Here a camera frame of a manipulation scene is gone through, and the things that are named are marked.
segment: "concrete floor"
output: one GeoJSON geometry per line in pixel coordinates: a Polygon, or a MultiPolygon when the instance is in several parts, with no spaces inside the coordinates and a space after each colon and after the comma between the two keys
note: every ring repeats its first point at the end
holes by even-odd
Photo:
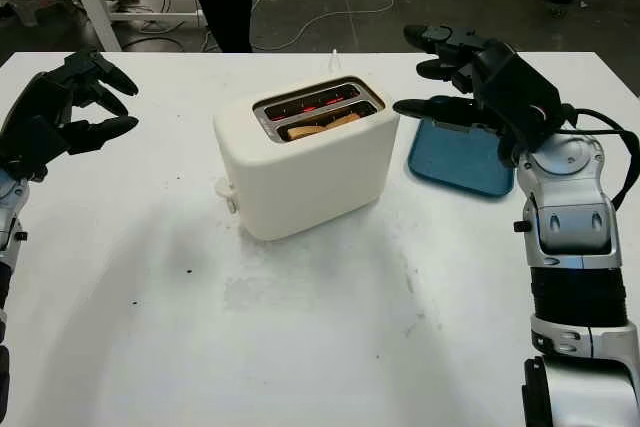
{"type": "MultiPolygon", "coordinates": [[[[511,42],[520,50],[595,51],[636,95],[640,46],[640,0],[576,0],[563,18],[550,15],[544,0],[265,0],[253,18],[253,42],[275,46],[291,39],[312,17],[331,11],[347,12],[312,26],[282,52],[403,52],[412,50],[403,39],[407,23],[438,23],[473,27],[481,35],[511,42]]],[[[161,0],[140,0],[159,9],[161,0]]],[[[193,11],[195,0],[173,0],[173,11],[193,11]]],[[[115,24],[124,44],[144,37],[134,26],[115,24]]],[[[197,52],[204,29],[185,24],[167,36],[197,52]]],[[[16,17],[0,19],[0,64],[15,51],[76,50],[84,44],[100,45],[90,22],[81,12],[59,7],[43,9],[39,26],[23,27],[16,17]]],[[[132,50],[175,51],[164,41],[135,45],[132,50]]]]}

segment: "silver metal part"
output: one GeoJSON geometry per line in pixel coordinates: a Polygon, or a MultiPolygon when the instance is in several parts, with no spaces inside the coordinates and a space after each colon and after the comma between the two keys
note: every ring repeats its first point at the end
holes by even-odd
{"type": "Polygon", "coordinates": [[[16,268],[20,250],[16,233],[22,232],[18,214],[28,198],[27,180],[17,181],[0,170],[0,262],[7,264],[12,271],[16,268]]]}
{"type": "MultiPolygon", "coordinates": [[[[632,322],[623,327],[580,327],[547,322],[532,315],[531,330],[551,340],[558,354],[621,363],[633,385],[640,387],[638,332],[632,322]]],[[[637,394],[640,405],[640,390],[637,394]]]]}
{"type": "Polygon", "coordinates": [[[638,427],[633,385],[621,364],[544,357],[553,427],[638,427]]]}
{"type": "Polygon", "coordinates": [[[553,135],[525,153],[518,183],[528,197],[523,219],[532,267],[603,269],[621,265],[615,209],[602,191],[604,153],[592,137],[553,135]]]}

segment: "red glowing heating element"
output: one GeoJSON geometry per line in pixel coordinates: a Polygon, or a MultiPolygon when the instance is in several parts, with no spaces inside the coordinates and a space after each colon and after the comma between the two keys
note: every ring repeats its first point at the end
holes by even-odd
{"type": "Polygon", "coordinates": [[[322,107],[337,104],[346,99],[352,99],[359,94],[360,92],[353,85],[345,84],[267,107],[265,113],[270,120],[278,122],[303,112],[313,112],[322,107]]]}

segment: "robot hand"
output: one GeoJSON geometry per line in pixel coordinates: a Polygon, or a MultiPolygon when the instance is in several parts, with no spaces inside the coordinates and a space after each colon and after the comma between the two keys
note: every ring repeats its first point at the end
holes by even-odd
{"type": "Polygon", "coordinates": [[[524,233],[532,341],[543,354],[525,363],[527,425],[640,426],[640,354],[626,315],[615,212],[640,174],[637,136],[599,112],[562,104],[558,90],[503,42],[449,27],[408,26],[405,36],[438,56],[420,63],[418,74],[451,81],[473,99],[402,100],[394,109],[495,132],[499,157],[517,167],[527,197],[514,229],[524,233]],[[612,129],[577,130],[580,114],[612,129]],[[602,134],[620,135],[631,153],[612,201],[600,186],[605,155],[594,136],[602,134]]]}
{"type": "Polygon", "coordinates": [[[37,74],[15,102],[0,131],[0,168],[15,180],[42,181],[46,164],[62,154],[98,150],[137,124],[101,82],[127,95],[138,88],[97,50],[70,55],[64,65],[37,74]],[[97,103],[116,117],[100,124],[71,122],[71,107],[97,103]]]}
{"type": "MultiPolygon", "coordinates": [[[[29,196],[29,181],[41,182],[46,164],[62,154],[100,149],[138,123],[107,85],[127,95],[138,93],[124,72],[95,49],[70,55],[64,65],[37,74],[20,94],[0,131],[0,342],[7,316],[4,304],[20,243],[27,240],[18,214],[29,196]],[[71,107],[95,102],[116,117],[99,124],[71,121],[71,107]]],[[[9,395],[9,351],[0,345],[0,422],[9,395]]]]}

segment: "white toaster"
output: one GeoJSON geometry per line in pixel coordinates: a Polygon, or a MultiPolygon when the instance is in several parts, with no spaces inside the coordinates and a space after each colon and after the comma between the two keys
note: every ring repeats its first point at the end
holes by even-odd
{"type": "Polygon", "coordinates": [[[355,76],[246,99],[214,118],[228,175],[216,191],[254,237],[286,237],[378,198],[397,126],[355,76]]]}

